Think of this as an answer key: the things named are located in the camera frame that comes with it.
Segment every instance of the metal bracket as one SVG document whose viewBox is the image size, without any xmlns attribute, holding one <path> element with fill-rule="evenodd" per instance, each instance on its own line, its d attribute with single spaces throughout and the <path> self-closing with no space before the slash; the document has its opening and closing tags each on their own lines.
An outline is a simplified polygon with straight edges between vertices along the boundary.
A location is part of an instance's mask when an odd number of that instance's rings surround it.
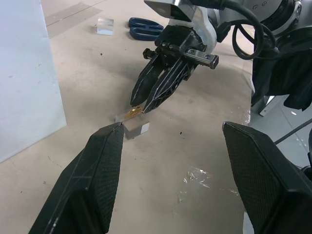
<svg viewBox="0 0 312 234">
<path fill-rule="evenodd" d="M 284 96 L 271 96 L 269 101 L 266 103 L 265 107 L 259 111 L 259 115 L 264 117 L 270 110 L 272 110 L 283 98 Z"/>
<path fill-rule="evenodd" d="M 190 49 L 183 55 L 184 57 L 191 59 L 193 62 L 210 67 L 211 69 L 215 69 L 219 63 L 218 55 L 209 55 L 199 50 Z"/>
</svg>

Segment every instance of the blue scissors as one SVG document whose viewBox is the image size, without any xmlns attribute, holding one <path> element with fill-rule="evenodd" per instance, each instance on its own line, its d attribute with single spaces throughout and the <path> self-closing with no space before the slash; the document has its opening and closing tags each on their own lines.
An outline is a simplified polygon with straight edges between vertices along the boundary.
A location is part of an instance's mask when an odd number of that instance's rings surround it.
<svg viewBox="0 0 312 234">
<path fill-rule="evenodd" d="M 130 18 L 130 35 L 136 40 L 154 41 L 161 34 L 164 26 L 148 19 Z"/>
</svg>

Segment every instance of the plastic wrap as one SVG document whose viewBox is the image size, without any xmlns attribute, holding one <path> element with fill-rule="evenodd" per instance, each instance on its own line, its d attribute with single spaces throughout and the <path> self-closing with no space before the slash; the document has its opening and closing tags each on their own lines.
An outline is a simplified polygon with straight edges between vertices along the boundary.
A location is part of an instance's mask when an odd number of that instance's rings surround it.
<svg viewBox="0 0 312 234">
<path fill-rule="evenodd" d="M 187 171 L 173 208 L 180 233 L 242 232 L 244 207 L 239 193 L 235 188 L 222 188 L 221 181 L 200 168 Z"/>
</svg>

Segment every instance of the white board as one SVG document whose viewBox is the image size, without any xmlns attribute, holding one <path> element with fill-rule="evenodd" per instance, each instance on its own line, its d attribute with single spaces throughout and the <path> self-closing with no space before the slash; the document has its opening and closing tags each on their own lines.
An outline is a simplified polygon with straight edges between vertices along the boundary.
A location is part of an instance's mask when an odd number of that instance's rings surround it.
<svg viewBox="0 0 312 234">
<path fill-rule="evenodd" d="M 40 0 L 0 7 L 0 162 L 66 125 Z"/>
</svg>

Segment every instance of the black cloth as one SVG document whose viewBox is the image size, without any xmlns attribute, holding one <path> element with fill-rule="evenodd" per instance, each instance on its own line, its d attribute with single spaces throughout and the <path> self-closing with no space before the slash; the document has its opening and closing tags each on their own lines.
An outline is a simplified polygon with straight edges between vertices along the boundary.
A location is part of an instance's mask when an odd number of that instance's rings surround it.
<svg viewBox="0 0 312 234">
<path fill-rule="evenodd" d="M 284 106 L 306 110 L 312 102 L 312 53 L 297 53 L 282 60 L 253 62 L 255 94 L 252 105 L 263 96 L 289 95 Z"/>
</svg>

